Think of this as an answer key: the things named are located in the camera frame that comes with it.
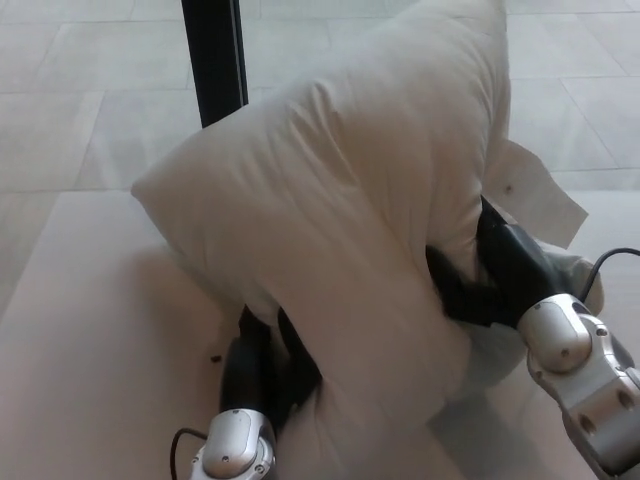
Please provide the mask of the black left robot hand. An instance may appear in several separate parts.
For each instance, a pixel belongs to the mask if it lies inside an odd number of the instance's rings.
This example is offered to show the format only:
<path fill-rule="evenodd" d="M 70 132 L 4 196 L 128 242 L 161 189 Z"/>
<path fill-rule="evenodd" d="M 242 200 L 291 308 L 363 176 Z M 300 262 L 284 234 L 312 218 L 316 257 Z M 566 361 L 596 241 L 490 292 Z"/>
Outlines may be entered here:
<path fill-rule="evenodd" d="M 302 406 L 320 385 L 322 375 L 284 310 L 278 311 L 277 320 L 277 333 L 288 354 L 281 370 L 276 369 L 274 334 L 248 308 L 243 309 L 240 334 L 224 361 L 219 410 L 255 410 L 280 433 L 293 408 Z"/>

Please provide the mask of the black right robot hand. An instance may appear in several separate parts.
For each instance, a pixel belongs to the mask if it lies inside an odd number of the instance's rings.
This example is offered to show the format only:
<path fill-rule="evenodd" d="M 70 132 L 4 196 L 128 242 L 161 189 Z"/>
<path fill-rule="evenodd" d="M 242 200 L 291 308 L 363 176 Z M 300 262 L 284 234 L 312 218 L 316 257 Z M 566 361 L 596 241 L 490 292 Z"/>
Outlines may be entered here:
<path fill-rule="evenodd" d="M 515 329 L 536 303 L 569 291 L 566 275 L 536 241 L 520 226 L 507 223 L 487 200 L 482 201 L 476 246 L 487 284 L 465 279 L 444 253 L 425 247 L 444 313 L 453 320 Z"/>

